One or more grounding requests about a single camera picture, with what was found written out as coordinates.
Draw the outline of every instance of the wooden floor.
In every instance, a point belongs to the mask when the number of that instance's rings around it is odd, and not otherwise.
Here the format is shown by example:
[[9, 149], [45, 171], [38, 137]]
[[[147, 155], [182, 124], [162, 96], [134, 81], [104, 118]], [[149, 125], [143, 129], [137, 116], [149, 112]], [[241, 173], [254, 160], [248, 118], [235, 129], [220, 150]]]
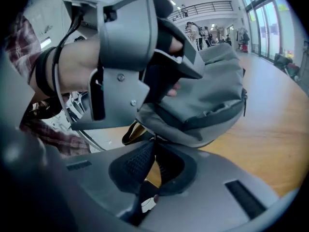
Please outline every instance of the wooden floor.
[[[202, 150], [228, 158], [283, 196], [309, 169], [309, 99], [270, 62], [251, 54], [239, 59], [246, 69], [246, 116]], [[148, 179], [160, 185], [157, 166]]]

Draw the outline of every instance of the screw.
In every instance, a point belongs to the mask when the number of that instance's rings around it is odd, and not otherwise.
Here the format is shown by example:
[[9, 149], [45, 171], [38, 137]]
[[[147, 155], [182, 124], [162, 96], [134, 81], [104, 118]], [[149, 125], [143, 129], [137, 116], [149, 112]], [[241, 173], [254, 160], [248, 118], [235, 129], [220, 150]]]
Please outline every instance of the screw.
[[136, 100], [131, 100], [130, 104], [131, 106], [136, 106]]
[[119, 82], [122, 82], [122, 81], [125, 79], [125, 75], [123, 75], [123, 74], [118, 74], [118, 75], [117, 75], [117, 79], [118, 79]]

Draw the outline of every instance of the backpack strap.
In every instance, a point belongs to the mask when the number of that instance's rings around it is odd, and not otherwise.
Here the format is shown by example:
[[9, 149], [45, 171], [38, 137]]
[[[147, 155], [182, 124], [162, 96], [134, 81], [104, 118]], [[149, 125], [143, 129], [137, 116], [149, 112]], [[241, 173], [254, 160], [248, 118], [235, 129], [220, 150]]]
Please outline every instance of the backpack strap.
[[141, 141], [147, 141], [154, 137], [141, 124], [138, 124], [137, 127], [135, 127], [136, 125], [137, 121], [135, 121], [129, 127], [127, 133], [122, 137], [122, 143], [124, 145], [131, 145]]

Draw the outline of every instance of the finger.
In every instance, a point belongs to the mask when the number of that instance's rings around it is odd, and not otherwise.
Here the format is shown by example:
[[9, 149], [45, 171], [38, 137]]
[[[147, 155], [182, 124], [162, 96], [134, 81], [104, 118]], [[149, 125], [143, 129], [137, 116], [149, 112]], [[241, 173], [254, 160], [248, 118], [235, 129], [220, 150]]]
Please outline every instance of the finger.
[[169, 47], [169, 52], [170, 53], [179, 52], [182, 48], [183, 48], [183, 44], [173, 37], [172, 43], [170, 44], [170, 47]]
[[179, 84], [179, 82], [175, 83], [173, 89], [178, 90], [181, 88], [181, 85]]
[[174, 90], [174, 89], [171, 89], [171, 90], [168, 92], [167, 96], [177, 96], [177, 91]]
[[155, 195], [155, 196], [154, 196], [154, 202], [155, 202], [155, 203], [158, 203], [158, 201], [159, 201], [159, 195]]

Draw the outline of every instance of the gray backpack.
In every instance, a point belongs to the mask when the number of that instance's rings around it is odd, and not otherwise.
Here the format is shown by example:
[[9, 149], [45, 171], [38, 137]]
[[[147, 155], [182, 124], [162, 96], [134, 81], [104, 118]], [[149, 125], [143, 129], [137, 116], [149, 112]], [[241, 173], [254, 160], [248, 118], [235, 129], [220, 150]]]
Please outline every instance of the gray backpack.
[[123, 137], [125, 145], [154, 135], [189, 147], [202, 147], [231, 128], [246, 108], [242, 86], [244, 70], [235, 51], [219, 44], [199, 51], [205, 61], [201, 79], [179, 80], [176, 97], [165, 97], [157, 104], [144, 104], [136, 121]]

